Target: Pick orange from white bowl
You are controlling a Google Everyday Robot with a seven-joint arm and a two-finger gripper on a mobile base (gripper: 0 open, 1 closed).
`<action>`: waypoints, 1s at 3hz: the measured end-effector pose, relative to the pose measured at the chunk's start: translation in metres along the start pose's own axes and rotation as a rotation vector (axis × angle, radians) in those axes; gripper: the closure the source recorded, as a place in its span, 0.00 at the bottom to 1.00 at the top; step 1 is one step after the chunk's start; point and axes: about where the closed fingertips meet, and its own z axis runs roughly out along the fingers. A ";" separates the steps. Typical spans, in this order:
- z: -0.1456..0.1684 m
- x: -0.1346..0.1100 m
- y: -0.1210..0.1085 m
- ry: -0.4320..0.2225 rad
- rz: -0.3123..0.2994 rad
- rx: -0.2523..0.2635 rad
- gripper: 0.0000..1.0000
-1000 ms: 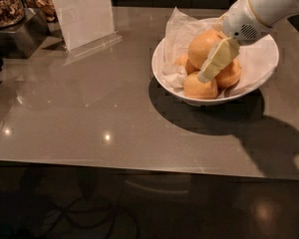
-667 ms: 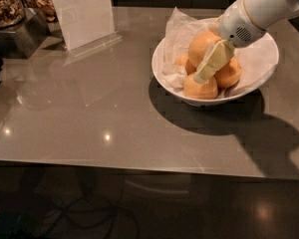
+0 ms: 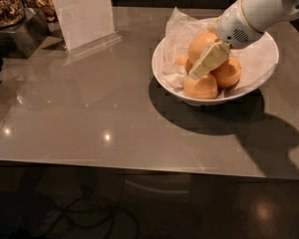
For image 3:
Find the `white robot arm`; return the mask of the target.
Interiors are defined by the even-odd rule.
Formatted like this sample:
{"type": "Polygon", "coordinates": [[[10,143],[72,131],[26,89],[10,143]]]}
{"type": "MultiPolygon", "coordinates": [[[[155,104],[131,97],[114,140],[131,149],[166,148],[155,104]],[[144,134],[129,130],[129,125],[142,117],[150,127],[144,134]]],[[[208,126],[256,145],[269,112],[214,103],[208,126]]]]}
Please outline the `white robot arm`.
{"type": "Polygon", "coordinates": [[[257,42],[265,30],[281,21],[299,19],[299,0],[237,0],[208,25],[218,41],[208,42],[189,75],[202,79],[228,60],[231,50],[257,42]]]}

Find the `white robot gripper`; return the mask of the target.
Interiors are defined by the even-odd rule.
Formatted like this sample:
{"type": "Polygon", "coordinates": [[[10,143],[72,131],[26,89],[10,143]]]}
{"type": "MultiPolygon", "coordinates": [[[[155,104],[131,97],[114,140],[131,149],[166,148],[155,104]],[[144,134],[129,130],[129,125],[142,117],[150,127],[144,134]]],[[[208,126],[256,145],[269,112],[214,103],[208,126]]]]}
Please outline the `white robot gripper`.
{"type": "Polygon", "coordinates": [[[206,30],[222,40],[209,42],[188,75],[199,80],[229,59],[231,49],[244,49],[258,41],[263,32],[256,30],[247,19],[243,0],[237,0],[223,14],[207,24],[206,30]]]}

